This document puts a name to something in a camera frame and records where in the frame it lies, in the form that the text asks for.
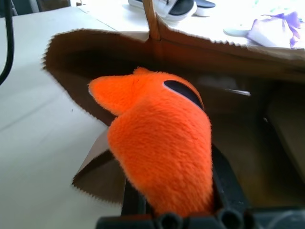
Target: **white floor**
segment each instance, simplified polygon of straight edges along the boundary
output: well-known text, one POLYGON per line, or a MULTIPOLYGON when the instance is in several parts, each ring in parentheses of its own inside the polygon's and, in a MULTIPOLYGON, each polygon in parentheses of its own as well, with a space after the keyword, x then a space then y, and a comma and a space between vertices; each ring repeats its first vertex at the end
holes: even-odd
MULTIPOLYGON (((144 10, 129 5, 128 0, 88 0, 88 2, 91 2, 91 4, 80 8, 115 30, 148 31, 144 10)), ((249 13, 239 12, 239 8, 232 7, 233 1, 214 0, 214 2, 217 7, 212 17, 190 17, 179 23, 169 21, 166 21, 166 23, 172 28, 202 36, 212 41, 232 42, 241 45, 249 44, 246 38, 231 37, 223 31, 227 26, 240 23, 239 19, 242 14, 249 13)))

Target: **white table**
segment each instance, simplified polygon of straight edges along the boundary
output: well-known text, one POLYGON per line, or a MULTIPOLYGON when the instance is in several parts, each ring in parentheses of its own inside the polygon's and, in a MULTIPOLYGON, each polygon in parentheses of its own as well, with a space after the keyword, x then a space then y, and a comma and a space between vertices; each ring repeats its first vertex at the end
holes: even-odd
MULTIPOLYGON (((92 199, 71 180, 105 125, 41 69, 50 38, 77 28, 111 30, 79 8, 14 18, 16 52, 0 86, 0 228, 93 229, 121 206, 92 199)), ((6 55, 0 19, 0 69, 6 55)))

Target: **orange plush toy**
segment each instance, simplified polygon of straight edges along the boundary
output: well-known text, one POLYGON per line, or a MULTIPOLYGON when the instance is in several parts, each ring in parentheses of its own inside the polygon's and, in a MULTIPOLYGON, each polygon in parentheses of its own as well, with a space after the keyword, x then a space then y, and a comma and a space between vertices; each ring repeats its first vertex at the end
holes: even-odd
POLYGON ((110 150, 157 214, 212 212, 211 125, 189 82, 138 68, 97 78, 89 92, 118 116, 108 131, 110 150))

